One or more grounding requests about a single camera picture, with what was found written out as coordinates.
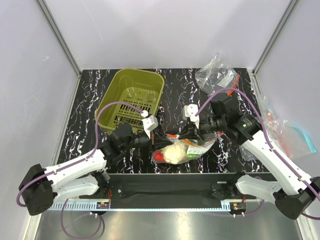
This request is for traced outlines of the olive green plastic basket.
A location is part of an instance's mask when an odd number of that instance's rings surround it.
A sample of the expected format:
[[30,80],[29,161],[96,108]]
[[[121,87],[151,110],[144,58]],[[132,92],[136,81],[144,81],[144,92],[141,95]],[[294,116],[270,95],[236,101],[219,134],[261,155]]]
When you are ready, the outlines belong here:
[[113,77],[95,114],[98,125],[113,131],[120,123],[129,123],[134,133],[143,130],[141,114],[124,103],[157,115],[165,86],[164,78],[141,69],[121,69]]

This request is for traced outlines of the red orange toy mango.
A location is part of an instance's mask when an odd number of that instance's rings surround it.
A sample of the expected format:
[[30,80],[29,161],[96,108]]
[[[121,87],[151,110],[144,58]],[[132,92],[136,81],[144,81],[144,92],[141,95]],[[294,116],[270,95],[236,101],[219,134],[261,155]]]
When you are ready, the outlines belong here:
[[164,158],[164,155],[162,153],[161,150],[156,150],[153,154],[153,159],[156,161],[156,162],[160,162],[160,163],[163,163],[165,162],[165,158]]

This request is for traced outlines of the clear red-zip bag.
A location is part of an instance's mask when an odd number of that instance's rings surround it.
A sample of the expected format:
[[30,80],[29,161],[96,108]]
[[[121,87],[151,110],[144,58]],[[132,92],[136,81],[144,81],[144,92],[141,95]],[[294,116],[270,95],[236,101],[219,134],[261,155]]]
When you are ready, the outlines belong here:
[[183,164],[200,158],[207,153],[221,134],[209,133],[204,141],[196,139],[178,139],[179,135],[167,134],[172,144],[156,150],[152,154],[152,161],[156,164]]

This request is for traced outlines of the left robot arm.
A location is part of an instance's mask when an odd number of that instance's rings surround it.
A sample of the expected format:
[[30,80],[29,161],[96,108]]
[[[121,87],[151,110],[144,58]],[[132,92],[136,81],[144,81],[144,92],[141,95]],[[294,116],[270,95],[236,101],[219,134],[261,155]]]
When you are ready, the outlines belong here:
[[171,141],[159,126],[134,133],[129,123],[121,123],[105,141],[84,155],[52,166],[30,167],[18,187],[16,203],[36,216],[70,198],[103,198],[109,189],[106,169],[122,159],[127,150],[147,148],[155,152],[168,145]]

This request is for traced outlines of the clear bag under arm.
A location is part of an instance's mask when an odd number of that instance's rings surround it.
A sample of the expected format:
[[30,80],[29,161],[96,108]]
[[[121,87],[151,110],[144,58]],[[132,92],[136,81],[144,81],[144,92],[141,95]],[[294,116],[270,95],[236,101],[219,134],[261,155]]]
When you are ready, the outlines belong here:
[[252,152],[244,148],[242,145],[239,146],[239,150],[242,158],[247,162],[256,161],[258,159]]

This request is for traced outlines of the white toy cauliflower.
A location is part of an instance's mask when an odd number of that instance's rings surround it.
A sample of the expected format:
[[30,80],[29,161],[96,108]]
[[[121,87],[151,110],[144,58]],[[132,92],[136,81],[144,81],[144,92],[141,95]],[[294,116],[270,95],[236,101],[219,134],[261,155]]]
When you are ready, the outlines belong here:
[[186,157],[188,146],[183,142],[175,142],[161,149],[165,162],[168,164],[178,165],[185,163],[188,158]]

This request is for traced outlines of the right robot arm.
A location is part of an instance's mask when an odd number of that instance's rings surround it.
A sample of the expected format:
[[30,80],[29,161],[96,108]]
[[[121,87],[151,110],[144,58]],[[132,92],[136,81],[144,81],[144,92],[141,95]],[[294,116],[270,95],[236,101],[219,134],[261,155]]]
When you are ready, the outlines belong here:
[[301,170],[272,141],[262,123],[250,114],[236,109],[236,100],[223,94],[210,102],[212,114],[204,121],[197,115],[196,104],[185,105],[182,117],[187,121],[181,139],[203,140],[205,134],[223,132],[239,146],[251,152],[275,177],[275,181],[256,179],[245,173],[237,174],[227,185],[228,195],[239,198],[251,195],[273,203],[287,218],[296,220],[319,196],[320,178]]

